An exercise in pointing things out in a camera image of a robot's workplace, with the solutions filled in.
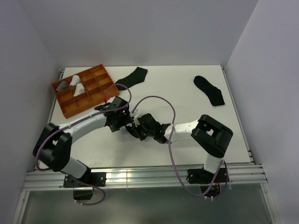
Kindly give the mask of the black sock with white stripes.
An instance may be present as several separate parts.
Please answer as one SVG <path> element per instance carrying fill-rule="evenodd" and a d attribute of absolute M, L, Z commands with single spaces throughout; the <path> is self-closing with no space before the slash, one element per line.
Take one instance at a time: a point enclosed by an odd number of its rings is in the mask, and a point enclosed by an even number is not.
<path fill-rule="evenodd" d="M 139 140 L 143 140 L 142 139 L 142 133 L 140 132 L 140 130 L 138 129 L 138 127 L 136 127 L 135 125 L 133 126 L 125 126 L 126 130 L 135 138 L 139 139 Z"/>

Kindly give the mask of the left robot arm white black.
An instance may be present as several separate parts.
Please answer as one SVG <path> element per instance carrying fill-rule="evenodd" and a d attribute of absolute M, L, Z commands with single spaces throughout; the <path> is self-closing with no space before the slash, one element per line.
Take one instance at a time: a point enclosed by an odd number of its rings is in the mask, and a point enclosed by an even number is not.
<path fill-rule="evenodd" d="M 91 169 L 71 157 L 71 146 L 90 132 L 108 126 L 112 132 L 132 123 L 129 103 L 115 97 L 111 103 L 94 108 L 92 112 L 71 123 L 47 124 L 33 150 L 33 155 L 54 172 L 62 172 L 74 177 L 79 186 L 91 182 Z"/>

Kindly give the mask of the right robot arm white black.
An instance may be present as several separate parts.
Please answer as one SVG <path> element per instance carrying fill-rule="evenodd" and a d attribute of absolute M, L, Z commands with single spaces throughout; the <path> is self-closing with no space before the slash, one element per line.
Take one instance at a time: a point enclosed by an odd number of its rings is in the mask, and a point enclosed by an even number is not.
<path fill-rule="evenodd" d="M 210 117 L 202 115 L 199 120 L 183 124 L 160 124 L 151 114 L 137 118 L 130 133 L 139 140 L 152 137 L 161 144 L 194 140 L 205 151 L 206 160 L 202 170 L 203 179 L 212 182 L 218 177 L 218 166 L 234 135 L 233 131 Z"/>

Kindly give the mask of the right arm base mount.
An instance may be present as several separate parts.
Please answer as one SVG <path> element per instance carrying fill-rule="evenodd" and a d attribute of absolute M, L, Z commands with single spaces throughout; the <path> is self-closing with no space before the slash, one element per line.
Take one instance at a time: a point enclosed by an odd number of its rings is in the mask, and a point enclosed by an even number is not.
<path fill-rule="evenodd" d="M 214 174 L 211 174 L 211 173 L 205 171 L 203 168 L 188 169 L 187 173 L 188 173 L 188 175 L 187 175 L 186 180 L 190 184 L 205 184 L 205 185 L 208 185 L 208 184 L 210 184 L 211 180 L 214 177 Z M 214 185 L 215 184 L 225 183 L 226 180 L 229 181 L 229 177 L 226 173 L 226 169 L 225 168 L 220 168 L 220 170 L 218 171 L 218 174 L 217 174 L 217 176 L 214 180 Z"/>

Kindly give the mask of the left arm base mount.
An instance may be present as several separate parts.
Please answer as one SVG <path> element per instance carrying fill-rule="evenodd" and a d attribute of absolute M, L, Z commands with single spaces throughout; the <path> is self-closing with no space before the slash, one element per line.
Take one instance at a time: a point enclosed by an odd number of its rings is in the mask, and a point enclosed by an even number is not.
<path fill-rule="evenodd" d="M 95 187 L 101 188 L 106 184 L 105 172 L 91 172 L 87 178 L 74 180 L 70 175 L 65 175 L 63 187 L 73 189 L 73 198 L 77 201 L 88 201 L 94 196 Z"/>

